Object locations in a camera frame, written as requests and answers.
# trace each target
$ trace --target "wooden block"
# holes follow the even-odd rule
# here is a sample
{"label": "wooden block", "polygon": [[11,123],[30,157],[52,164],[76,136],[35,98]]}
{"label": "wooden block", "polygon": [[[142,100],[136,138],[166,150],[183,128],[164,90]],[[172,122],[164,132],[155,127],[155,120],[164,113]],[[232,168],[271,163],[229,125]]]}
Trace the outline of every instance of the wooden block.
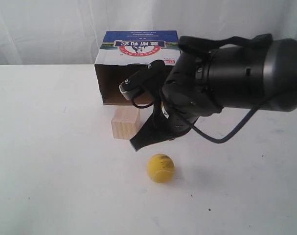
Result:
{"label": "wooden block", "polygon": [[117,107],[111,120],[113,135],[116,139],[131,139],[139,130],[139,109],[133,106]]}

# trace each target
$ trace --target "yellow tennis ball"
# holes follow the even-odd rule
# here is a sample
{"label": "yellow tennis ball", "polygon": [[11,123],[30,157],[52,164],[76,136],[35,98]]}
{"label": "yellow tennis ball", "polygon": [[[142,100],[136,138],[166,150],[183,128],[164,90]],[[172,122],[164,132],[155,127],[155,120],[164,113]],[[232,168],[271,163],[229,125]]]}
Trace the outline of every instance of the yellow tennis ball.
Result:
{"label": "yellow tennis ball", "polygon": [[165,183],[171,180],[174,172],[174,164],[171,158],[164,154],[156,154],[147,164],[149,178],[157,183]]}

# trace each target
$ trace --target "open cardboard box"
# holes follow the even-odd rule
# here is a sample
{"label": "open cardboard box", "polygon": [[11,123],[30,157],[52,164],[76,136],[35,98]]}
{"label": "open cardboard box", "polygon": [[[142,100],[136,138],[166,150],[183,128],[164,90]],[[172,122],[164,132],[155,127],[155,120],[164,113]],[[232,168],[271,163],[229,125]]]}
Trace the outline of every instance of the open cardboard box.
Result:
{"label": "open cardboard box", "polygon": [[[120,93],[119,84],[158,59],[170,73],[179,56],[176,31],[107,32],[95,62],[103,104],[131,105]],[[136,99],[138,104],[150,102],[148,94]]]}

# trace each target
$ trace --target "white table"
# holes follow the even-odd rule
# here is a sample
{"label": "white table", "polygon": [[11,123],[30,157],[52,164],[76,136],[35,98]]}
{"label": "white table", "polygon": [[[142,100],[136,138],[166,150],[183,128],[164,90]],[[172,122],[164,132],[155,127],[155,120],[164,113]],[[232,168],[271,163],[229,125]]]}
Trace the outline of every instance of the white table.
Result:
{"label": "white table", "polygon": [[[93,65],[0,66],[0,235],[297,235],[297,110],[260,111],[222,145],[191,131],[137,153],[114,110]],[[197,125],[219,137],[246,112]],[[146,175],[156,153],[169,184]]]}

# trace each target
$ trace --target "white backdrop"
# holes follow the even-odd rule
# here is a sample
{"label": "white backdrop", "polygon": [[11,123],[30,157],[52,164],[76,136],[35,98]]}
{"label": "white backdrop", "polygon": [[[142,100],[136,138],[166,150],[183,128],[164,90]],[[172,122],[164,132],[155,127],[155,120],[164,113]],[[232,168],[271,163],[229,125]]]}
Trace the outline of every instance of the white backdrop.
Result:
{"label": "white backdrop", "polygon": [[297,0],[0,0],[0,64],[91,64],[107,30],[297,39]]}

